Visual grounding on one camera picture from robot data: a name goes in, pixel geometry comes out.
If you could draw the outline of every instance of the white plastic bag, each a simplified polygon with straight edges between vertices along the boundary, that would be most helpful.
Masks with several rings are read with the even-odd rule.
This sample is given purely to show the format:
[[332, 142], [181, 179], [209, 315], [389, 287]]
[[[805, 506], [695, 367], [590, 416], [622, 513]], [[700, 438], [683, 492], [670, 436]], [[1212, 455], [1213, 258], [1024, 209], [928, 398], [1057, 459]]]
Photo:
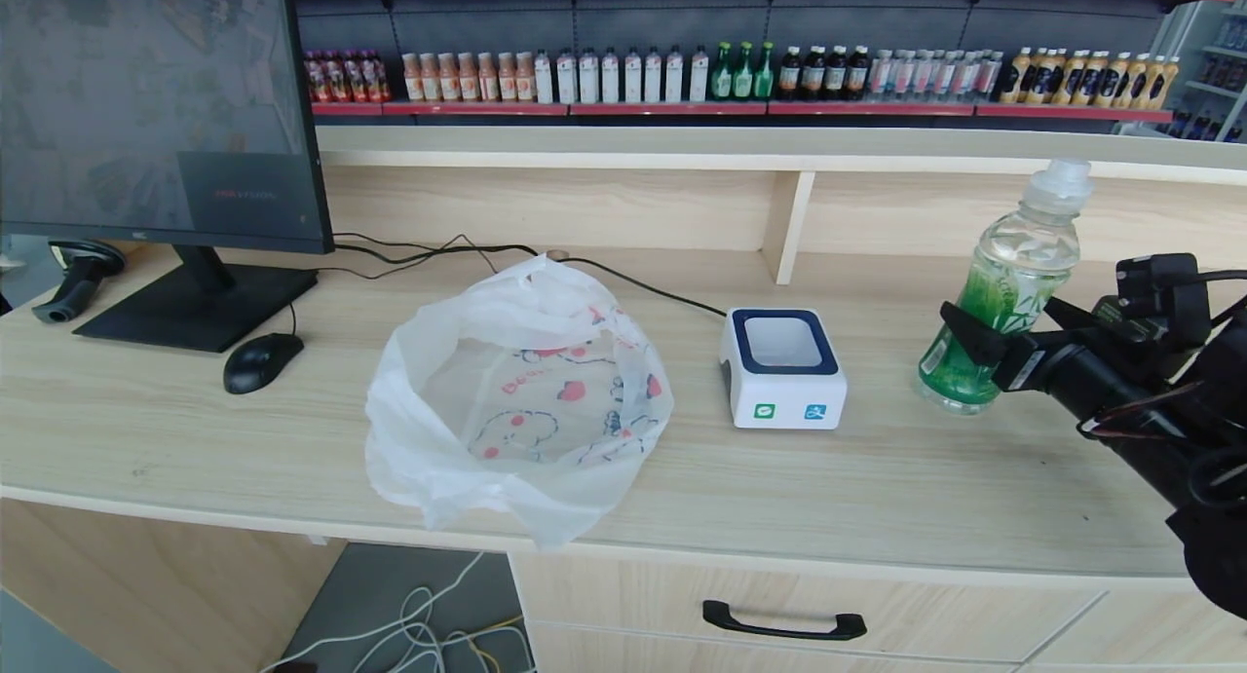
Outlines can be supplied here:
[[619, 505], [673, 401], [615, 297], [534, 257], [394, 332], [368, 390], [368, 477], [429, 530], [508, 510], [551, 548]]

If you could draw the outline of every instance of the drawer handle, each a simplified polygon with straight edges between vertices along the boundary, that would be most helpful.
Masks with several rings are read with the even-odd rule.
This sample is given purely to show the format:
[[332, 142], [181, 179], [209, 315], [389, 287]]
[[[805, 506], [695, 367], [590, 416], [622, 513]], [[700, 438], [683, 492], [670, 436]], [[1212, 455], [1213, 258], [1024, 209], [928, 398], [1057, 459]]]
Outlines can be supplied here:
[[744, 632], [764, 637], [787, 637], [789, 639], [814, 639], [818, 642], [847, 642], [865, 634], [865, 619], [860, 614], [837, 614], [835, 628], [831, 632], [796, 632], [793, 629], [772, 629], [744, 624], [732, 617], [732, 608], [717, 599], [702, 601], [702, 619], [728, 632]]

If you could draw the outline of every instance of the computer mouse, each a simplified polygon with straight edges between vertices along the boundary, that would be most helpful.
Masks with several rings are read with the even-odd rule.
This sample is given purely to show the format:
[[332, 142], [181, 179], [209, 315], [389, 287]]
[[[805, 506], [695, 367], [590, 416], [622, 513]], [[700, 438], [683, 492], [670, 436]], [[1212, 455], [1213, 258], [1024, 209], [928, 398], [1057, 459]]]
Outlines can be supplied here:
[[246, 340], [226, 360], [226, 390], [249, 394], [272, 384], [291, 359], [303, 350], [299, 336], [273, 334]]

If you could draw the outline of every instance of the bottle cap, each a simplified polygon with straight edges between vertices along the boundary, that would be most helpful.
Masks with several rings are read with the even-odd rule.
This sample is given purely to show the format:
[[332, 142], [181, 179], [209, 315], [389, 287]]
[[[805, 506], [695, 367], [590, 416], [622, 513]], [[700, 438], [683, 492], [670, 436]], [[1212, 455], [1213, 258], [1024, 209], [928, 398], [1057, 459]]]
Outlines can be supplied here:
[[1055, 158], [1035, 172], [1023, 194], [1026, 206], [1056, 216], [1077, 216], [1091, 197], [1091, 162], [1085, 158]]

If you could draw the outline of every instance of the plastic water bottle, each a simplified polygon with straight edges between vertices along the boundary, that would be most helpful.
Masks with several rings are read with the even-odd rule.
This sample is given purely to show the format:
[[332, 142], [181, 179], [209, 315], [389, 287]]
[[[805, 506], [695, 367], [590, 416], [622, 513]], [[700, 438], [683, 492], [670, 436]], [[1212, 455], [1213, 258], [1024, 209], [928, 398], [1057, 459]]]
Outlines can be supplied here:
[[[1018, 209], [984, 229], [956, 305], [995, 330], [1030, 330], [1079, 263], [1074, 219], [1091, 194], [1090, 172], [1082, 160], [1055, 158], [1030, 177]], [[918, 391], [949, 413], [978, 415], [1000, 394], [991, 373], [945, 325], [918, 363]]]

